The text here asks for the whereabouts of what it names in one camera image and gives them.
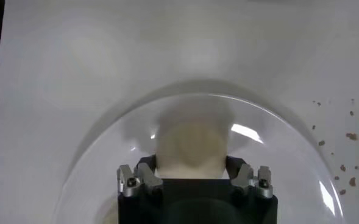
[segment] dirt spot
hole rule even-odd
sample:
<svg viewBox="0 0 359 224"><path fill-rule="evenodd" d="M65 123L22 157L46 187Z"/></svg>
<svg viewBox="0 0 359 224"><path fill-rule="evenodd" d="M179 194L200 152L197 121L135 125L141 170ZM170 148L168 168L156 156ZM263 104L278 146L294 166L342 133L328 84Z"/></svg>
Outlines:
<svg viewBox="0 0 359 224"><path fill-rule="evenodd" d="M350 179L349 184L350 184L350 186L352 186L352 187L355 187L355 186L356 186L356 184L355 184L355 177L353 177L353 178Z"/></svg>
<svg viewBox="0 0 359 224"><path fill-rule="evenodd" d="M355 133L346 133L346 137L348 137L349 139L356 141L358 140L358 135Z"/></svg>

